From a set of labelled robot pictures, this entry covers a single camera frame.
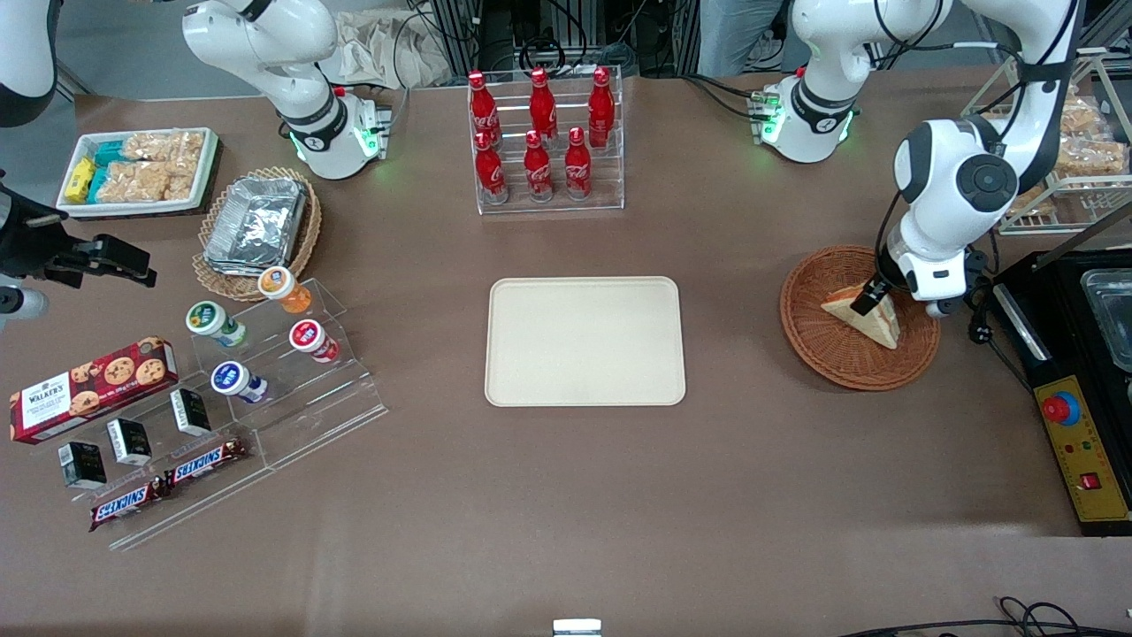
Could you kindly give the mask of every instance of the bread slice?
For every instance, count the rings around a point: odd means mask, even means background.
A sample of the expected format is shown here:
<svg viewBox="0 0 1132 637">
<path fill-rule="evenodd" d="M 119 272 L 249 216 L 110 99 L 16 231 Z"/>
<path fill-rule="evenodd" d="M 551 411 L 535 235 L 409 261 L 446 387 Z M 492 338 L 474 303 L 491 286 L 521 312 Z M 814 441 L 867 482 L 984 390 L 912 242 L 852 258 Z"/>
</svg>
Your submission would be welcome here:
<svg viewBox="0 0 1132 637">
<path fill-rule="evenodd" d="M 849 307 L 863 286 L 850 285 L 831 293 L 825 296 L 822 309 L 884 347 L 897 350 L 897 344 L 900 342 L 900 324 L 897 321 L 897 307 L 892 302 L 892 296 L 885 295 L 880 304 L 864 316 Z"/>
</svg>

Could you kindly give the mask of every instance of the black machine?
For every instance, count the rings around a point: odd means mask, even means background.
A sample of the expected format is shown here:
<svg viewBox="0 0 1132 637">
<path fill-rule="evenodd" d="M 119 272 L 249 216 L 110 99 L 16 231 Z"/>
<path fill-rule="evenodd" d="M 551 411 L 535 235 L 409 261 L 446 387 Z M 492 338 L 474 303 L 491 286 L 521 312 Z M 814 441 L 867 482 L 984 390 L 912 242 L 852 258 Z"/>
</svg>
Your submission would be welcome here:
<svg viewBox="0 0 1132 637">
<path fill-rule="evenodd" d="M 62 226 L 66 218 L 67 213 L 0 183 L 0 273 L 72 287 L 83 284 L 84 274 L 119 276 L 147 287 L 156 284 L 149 252 L 110 234 L 89 240 L 71 236 Z"/>
<path fill-rule="evenodd" d="M 1070 251 L 1036 269 L 1043 255 L 995 278 L 993 308 L 1022 361 L 1081 533 L 1132 535 L 1132 371 L 1117 364 L 1082 284 L 1127 277 L 1132 290 L 1132 249 Z M 1100 272 L 1116 268 L 1130 269 Z M 1132 311 L 1112 307 L 1132 330 Z"/>
</svg>

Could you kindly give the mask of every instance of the coca-cola bottle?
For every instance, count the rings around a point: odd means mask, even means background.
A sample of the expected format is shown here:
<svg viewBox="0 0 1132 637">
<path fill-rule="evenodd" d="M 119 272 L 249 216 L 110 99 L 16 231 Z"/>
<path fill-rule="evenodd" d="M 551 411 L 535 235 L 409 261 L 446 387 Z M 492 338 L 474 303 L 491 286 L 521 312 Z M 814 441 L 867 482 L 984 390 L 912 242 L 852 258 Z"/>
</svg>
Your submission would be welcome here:
<svg viewBox="0 0 1132 637">
<path fill-rule="evenodd" d="M 547 86 L 547 70 L 535 67 L 531 71 L 531 126 L 541 136 L 547 147 L 558 140 L 558 109 L 555 96 Z"/>
<path fill-rule="evenodd" d="M 604 148 L 614 130 L 614 92 L 609 89 L 609 69 L 593 71 L 593 91 L 590 93 L 590 145 Z"/>
<path fill-rule="evenodd" d="M 542 137 L 538 130 L 526 131 L 526 155 L 523 157 L 526 166 L 526 184 L 531 189 L 531 198 L 542 203 L 555 196 L 555 186 L 550 181 L 550 155 L 542 147 Z"/>
<path fill-rule="evenodd" d="M 473 70 L 468 74 L 468 85 L 472 87 L 472 123 L 477 132 L 487 132 L 488 140 L 492 147 L 498 147 L 503 139 L 503 130 L 499 128 L 499 111 L 495 105 L 495 97 L 488 92 L 487 80 L 483 74 Z"/>
<path fill-rule="evenodd" d="M 475 175 L 480 180 L 483 201 L 491 205 L 506 203 L 511 196 L 507 181 L 503 177 L 503 162 L 491 148 L 491 138 L 487 132 L 475 134 Z"/>
<path fill-rule="evenodd" d="M 590 148 L 585 147 L 585 131 L 581 126 L 569 129 L 569 148 L 566 149 L 566 193 L 574 200 L 590 196 Z"/>
</svg>

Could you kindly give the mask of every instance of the yellow control panel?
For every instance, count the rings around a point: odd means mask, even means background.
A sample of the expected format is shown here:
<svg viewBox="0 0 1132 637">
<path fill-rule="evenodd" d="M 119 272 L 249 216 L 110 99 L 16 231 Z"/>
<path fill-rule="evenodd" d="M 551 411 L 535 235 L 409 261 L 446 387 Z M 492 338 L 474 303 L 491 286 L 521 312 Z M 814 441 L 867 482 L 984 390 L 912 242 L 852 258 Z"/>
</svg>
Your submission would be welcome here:
<svg viewBox="0 0 1132 637">
<path fill-rule="evenodd" d="M 1132 519 L 1077 377 L 1034 390 L 1049 442 L 1081 522 Z"/>
</svg>

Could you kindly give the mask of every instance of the red cookie box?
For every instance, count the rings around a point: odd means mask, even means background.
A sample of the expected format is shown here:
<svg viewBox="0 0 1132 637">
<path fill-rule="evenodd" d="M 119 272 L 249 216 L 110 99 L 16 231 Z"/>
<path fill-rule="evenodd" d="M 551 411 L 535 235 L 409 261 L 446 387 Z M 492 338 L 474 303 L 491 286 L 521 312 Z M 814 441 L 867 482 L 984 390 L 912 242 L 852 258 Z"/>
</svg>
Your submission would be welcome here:
<svg viewBox="0 0 1132 637">
<path fill-rule="evenodd" d="M 173 348 L 148 337 L 11 395 L 11 439 L 38 445 L 177 385 Z"/>
</svg>

